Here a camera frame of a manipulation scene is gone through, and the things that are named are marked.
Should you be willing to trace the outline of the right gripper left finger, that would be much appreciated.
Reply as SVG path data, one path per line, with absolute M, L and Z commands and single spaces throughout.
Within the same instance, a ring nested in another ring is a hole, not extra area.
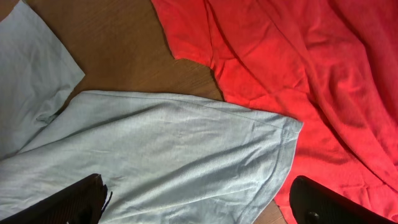
M 112 196 L 101 175 L 91 174 L 1 224 L 98 224 Z

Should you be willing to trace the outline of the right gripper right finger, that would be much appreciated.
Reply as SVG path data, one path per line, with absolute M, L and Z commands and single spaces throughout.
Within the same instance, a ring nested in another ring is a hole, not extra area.
M 394 224 L 303 175 L 294 179 L 289 203 L 298 224 Z

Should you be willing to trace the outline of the light blue t-shirt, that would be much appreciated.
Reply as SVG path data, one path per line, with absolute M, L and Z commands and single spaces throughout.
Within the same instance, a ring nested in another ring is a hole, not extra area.
M 70 93 L 84 73 L 24 1 L 1 22 L 1 219 L 90 174 L 101 223 L 252 223 L 282 187 L 302 124 L 191 95 Z

